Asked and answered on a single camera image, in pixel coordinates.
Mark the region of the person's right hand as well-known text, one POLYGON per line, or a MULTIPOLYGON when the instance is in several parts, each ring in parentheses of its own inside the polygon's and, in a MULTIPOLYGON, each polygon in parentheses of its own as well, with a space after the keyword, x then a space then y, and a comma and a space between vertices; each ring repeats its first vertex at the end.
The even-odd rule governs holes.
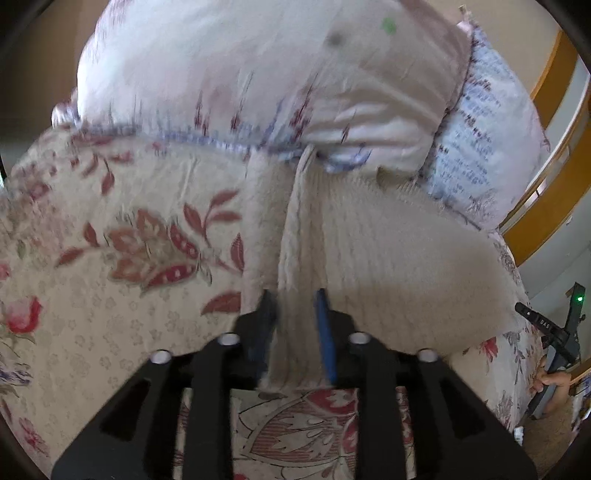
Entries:
POLYGON ((564 370, 548 373, 545 369, 546 363, 547 357, 543 356, 538 364, 534 380, 530 387, 530 392, 541 393, 545 386, 555 387, 552 397, 548 400, 543 409, 544 415, 550 415, 569 402, 571 374, 564 370))

